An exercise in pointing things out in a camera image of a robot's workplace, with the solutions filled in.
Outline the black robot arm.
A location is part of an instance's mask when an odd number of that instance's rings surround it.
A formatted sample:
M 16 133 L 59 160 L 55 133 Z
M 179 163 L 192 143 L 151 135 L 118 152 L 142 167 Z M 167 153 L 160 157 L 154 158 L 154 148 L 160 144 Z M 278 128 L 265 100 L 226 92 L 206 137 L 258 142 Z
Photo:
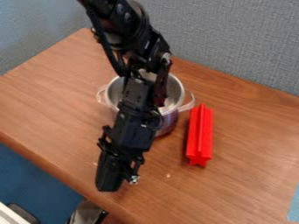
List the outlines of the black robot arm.
M 164 124 L 159 108 L 167 98 L 171 51 L 135 0 L 78 1 L 111 66 L 124 78 L 115 124 L 103 127 L 98 140 L 96 188 L 115 192 L 124 182 L 138 182 L 139 167 L 146 162 L 143 154 L 150 151 Z

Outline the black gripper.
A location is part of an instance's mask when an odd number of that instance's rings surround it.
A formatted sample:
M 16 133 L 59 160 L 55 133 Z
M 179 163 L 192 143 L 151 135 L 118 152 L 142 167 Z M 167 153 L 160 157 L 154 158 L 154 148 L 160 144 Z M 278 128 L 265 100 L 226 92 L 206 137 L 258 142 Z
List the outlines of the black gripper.
M 98 140 L 102 150 L 98 161 L 96 188 L 100 192 L 116 192 L 124 180 L 135 184 L 139 168 L 144 164 L 144 152 L 150 151 L 155 133 L 163 126 L 163 116 L 156 106 L 143 108 L 118 104 L 114 127 L 103 127 Z

